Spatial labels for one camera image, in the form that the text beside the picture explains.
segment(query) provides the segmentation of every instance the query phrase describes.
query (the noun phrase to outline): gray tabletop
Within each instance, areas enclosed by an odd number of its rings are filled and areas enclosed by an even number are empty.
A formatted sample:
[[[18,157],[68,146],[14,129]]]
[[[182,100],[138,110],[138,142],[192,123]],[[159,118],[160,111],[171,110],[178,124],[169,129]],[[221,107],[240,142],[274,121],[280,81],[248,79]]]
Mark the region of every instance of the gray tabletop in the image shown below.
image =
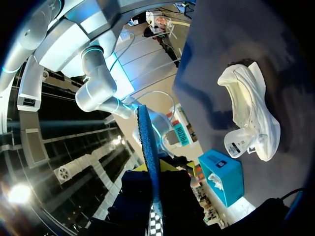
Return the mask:
[[[173,90],[204,152],[227,154],[223,139],[237,127],[230,96],[217,80],[228,64],[242,59],[257,61],[266,83],[267,107],[281,125],[280,146],[269,162],[255,153],[238,159],[244,197],[257,207],[305,182],[314,154],[314,88],[297,42],[265,3],[198,1]]]

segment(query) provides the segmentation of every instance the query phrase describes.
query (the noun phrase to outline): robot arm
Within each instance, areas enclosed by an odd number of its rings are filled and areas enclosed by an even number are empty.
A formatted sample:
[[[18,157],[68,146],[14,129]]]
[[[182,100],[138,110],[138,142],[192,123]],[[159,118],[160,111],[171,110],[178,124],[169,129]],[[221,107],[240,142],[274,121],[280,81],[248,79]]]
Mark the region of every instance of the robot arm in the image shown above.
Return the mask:
[[[23,25],[2,66],[0,94],[9,86],[21,65],[43,42],[49,23],[57,16],[61,7],[61,1],[48,0]]]

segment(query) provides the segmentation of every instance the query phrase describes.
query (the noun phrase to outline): white sneaker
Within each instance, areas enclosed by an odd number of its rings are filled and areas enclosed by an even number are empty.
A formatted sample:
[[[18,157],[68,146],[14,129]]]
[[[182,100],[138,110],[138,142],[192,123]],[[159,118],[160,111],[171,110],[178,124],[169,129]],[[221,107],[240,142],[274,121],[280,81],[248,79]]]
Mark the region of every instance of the white sneaker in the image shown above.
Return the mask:
[[[230,156],[237,158],[246,150],[256,151],[261,160],[269,161],[279,146],[280,124],[266,107],[266,85],[258,64],[229,66],[218,85],[225,86],[230,94],[233,121],[241,128],[224,138]]]

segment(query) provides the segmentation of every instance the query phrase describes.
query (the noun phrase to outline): white cable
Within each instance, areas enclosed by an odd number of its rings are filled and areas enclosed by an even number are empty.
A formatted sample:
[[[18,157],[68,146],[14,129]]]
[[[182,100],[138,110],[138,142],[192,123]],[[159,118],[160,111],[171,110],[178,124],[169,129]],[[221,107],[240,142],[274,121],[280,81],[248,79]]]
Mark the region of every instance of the white cable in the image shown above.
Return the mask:
[[[133,44],[133,46],[136,45],[136,44],[138,44],[138,43],[142,43],[142,42],[144,42],[144,41],[146,41],[146,40],[149,40],[150,38],[158,37],[158,36],[160,36],[160,35],[164,35],[164,34],[168,34],[168,33],[171,33],[171,32],[170,32],[170,31],[167,31],[167,32],[164,32],[164,33],[159,33],[159,34],[156,34],[156,35],[147,37],[147,38],[145,38],[145,39],[143,39],[143,40],[141,40],[141,41],[135,42],[135,43]]]
[[[172,152],[170,152],[170,151],[166,148],[166,146],[164,145],[164,139],[161,138],[159,144],[161,145],[162,150],[165,151],[165,152],[167,152],[168,155],[170,155],[171,157],[174,157],[174,156],[175,156],[175,155],[174,155]]]
[[[136,98],[135,99],[135,101],[137,101],[138,99],[140,99],[141,97],[143,97],[143,96],[145,96],[145,95],[148,95],[149,93],[153,93],[153,92],[159,92],[159,93],[163,93],[163,94],[165,94],[165,95],[167,95],[171,100],[172,100],[172,103],[173,103],[173,114],[172,114],[172,116],[170,117],[170,121],[173,119],[173,117],[174,117],[174,114],[175,114],[175,111],[176,111],[176,105],[175,105],[175,101],[174,101],[174,98],[170,95],[170,94],[168,94],[168,93],[166,93],[166,92],[163,92],[163,91],[159,91],[159,90],[152,90],[152,91],[149,91],[149,92],[146,92],[145,94],[143,94],[143,95],[141,95],[140,97],[138,97],[138,98]]]
[[[110,67],[109,71],[111,71],[111,70],[113,69],[115,63],[116,63],[116,62],[119,60],[119,58],[130,48],[130,46],[133,44],[133,42],[134,42],[134,40],[135,40],[135,38],[136,38],[136,35],[135,35],[134,33],[132,33],[132,32],[126,31],[126,32],[123,32],[123,33],[129,33],[129,34],[133,35],[133,38],[132,38],[131,42],[129,43],[129,45],[125,48],[125,50],[119,55],[119,57],[116,58],[116,60],[114,61],[114,63],[113,63],[112,66]]]
[[[162,67],[167,66],[167,65],[170,65],[170,64],[172,64],[173,62],[177,62],[177,61],[179,61],[179,60],[181,60],[181,59],[180,59],[180,58],[177,58],[176,60],[173,60],[173,61],[171,61],[171,62],[168,62],[168,63],[166,63],[166,64],[164,64],[164,65],[160,65],[160,66],[156,67],[155,69],[150,70],[149,72],[146,72],[146,73],[144,73],[144,74],[139,75],[138,77],[134,78],[134,79],[131,80],[130,82],[135,81],[135,80],[139,79],[139,78],[142,77],[142,76],[148,75],[148,74],[152,73],[153,71],[156,71],[156,70],[158,70],[158,69],[161,69]]]
[[[174,52],[174,54],[175,54],[175,56],[177,57],[177,55],[176,55],[176,52],[175,52],[175,50],[174,50],[174,48],[171,46],[171,45],[169,45],[169,44],[167,44],[167,43],[165,43],[165,41],[162,39],[162,42],[167,46],[167,47],[170,47],[172,50],[173,50],[173,52]]]

